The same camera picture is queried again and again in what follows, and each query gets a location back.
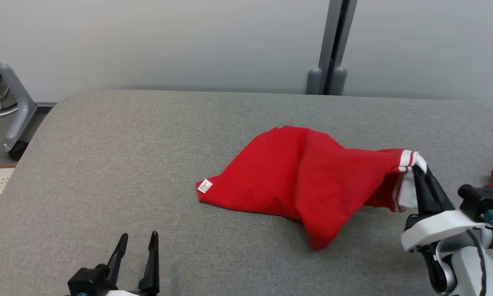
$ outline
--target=gray metal leg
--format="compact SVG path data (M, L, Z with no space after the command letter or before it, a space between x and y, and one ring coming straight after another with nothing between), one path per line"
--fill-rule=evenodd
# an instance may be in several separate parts
M15 96L18 104L15 120L11 124L11 127L6 133L4 142L0 147L2 151L8 152L13 148L16 141L21 136L25 126L27 126L31 120L31 116L35 113L37 106L9 65L0 64L0 75L2 75L2 78L9 86L9 91Z

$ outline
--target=clothing label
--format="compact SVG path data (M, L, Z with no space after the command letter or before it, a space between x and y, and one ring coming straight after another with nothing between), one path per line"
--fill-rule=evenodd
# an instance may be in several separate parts
M205 179L201 185L197 188L197 190L201 191L202 193L207 193L207 191L212 187L212 182L209 180Z

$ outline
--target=gray tablecloth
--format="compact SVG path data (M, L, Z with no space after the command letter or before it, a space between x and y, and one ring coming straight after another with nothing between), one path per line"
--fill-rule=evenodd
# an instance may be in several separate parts
M0 295L64 295L78 270L130 242L119 276L136 289L159 233L160 295L432 295L407 214L363 207L328 249L282 217L198 202L254 136L295 125L351 148L417 150L456 206L490 182L493 103L214 92L109 91L59 103L0 198Z

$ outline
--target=caster wheel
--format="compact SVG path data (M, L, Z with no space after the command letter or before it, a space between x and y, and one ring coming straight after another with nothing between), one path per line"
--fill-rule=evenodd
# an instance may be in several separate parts
M13 149L11 149L8 153L9 153L9 157L11 157L12 160L14 161L19 161L20 158L22 157L23 155L23 152L25 151L25 149L27 148L27 145L29 143L27 142L24 142L24 141L21 141L21 140L18 140L16 143L15 143L15 146L13 146Z

